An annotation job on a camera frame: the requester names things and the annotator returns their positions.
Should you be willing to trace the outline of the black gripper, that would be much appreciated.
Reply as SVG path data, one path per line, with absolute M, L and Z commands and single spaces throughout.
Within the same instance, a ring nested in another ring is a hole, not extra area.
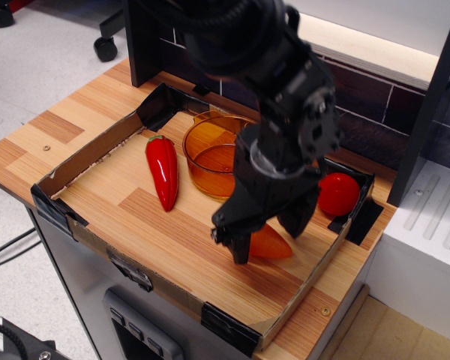
M 261 127 L 245 128 L 235 141 L 235 189 L 231 197 L 213 214 L 212 238 L 228 245 L 235 264 L 248 263 L 251 233 L 261 230 L 273 217 L 294 239 L 312 218 L 318 200 L 321 172 L 303 166 L 296 173 L 281 176 L 256 168 L 260 156 Z

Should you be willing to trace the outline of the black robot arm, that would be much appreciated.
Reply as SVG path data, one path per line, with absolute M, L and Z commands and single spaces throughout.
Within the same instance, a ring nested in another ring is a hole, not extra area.
M 236 138 L 235 189 L 212 218 L 214 240 L 245 264 L 251 235 L 269 218 L 291 236 L 311 219 L 323 176 L 313 162 L 341 139 L 333 76 L 282 1 L 166 1 L 157 10 L 203 73 L 256 95 L 259 123 Z

